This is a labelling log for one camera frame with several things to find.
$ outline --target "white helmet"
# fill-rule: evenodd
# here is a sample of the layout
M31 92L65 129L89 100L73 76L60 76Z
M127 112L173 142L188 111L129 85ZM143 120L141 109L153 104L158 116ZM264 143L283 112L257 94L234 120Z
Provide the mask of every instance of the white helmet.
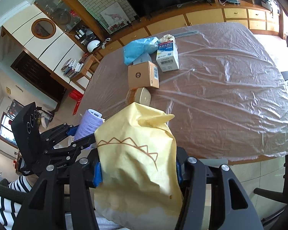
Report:
M98 40L93 40L93 41L91 41L91 42L88 44L88 51L89 51L90 53L93 52L93 50L94 50L95 48L97 48L99 44L100 44L100 41L98 41Z

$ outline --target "blue and white box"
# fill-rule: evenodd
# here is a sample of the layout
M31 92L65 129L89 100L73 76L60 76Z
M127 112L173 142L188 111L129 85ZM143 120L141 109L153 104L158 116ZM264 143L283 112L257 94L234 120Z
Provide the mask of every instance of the blue and white box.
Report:
M159 43L156 61L162 72L179 69L177 45L173 41Z

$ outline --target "wooden round frame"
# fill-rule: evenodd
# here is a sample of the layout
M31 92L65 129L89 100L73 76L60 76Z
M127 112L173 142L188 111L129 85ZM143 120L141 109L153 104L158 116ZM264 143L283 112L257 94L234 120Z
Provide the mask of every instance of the wooden round frame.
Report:
M52 25L53 30L52 30L52 33L49 36L40 36L34 31L34 28L35 28L36 24L39 23L40 21L47 21L47 22L49 22ZM52 20L50 20L48 18L37 19L31 26L31 32L33 33L33 35L35 37L37 37L39 39L49 39L49 38L53 37L54 34L56 33L56 30L57 30L56 24Z

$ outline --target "brown zigzag drawing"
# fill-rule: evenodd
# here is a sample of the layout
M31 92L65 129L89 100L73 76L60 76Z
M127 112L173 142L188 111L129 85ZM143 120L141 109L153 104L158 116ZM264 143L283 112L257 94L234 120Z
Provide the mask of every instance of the brown zigzag drawing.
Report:
M111 143L112 140L116 140L118 141L118 143ZM124 143L126 140L130 139L133 143L132 144L128 144L128 143ZM137 146L137 144L134 142L134 140L131 138L131 137L127 137L125 138L123 141L120 141L118 140L116 137L113 137L111 138L111 140L109 142L105 141L105 140L100 140L99 143L97 144L97 147L100 147L100 146L103 146L103 145L108 145L108 144L126 144L126 145L129 145L131 147L134 147L136 148L137 150L141 151L142 153L144 153L146 156L148 156L149 158L152 159L152 161L154 162L155 166L156 166L156 169L158 170L158 167L157 167L157 164L156 164L156 161L157 161L157 158L158 158L158 153L157 152L153 152L153 153L149 153L148 151L148 145L142 145L142 146ZM154 159L151 155L152 154L156 154L156 159Z

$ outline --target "clear plastic sheet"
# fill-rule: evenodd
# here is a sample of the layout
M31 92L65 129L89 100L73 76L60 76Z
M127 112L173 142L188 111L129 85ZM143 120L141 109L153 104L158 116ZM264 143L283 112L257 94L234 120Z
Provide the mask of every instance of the clear plastic sheet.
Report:
M156 36L165 34L176 38L180 69L159 69L160 89L150 89L150 106L175 115L168 126L178 146L199 158L231 161L288 154L285 81L250 30L216 23ZM151 57L157 64L156 54ZM92 108L108 119L126 106L123 62L122 48L103 58L78 115Z

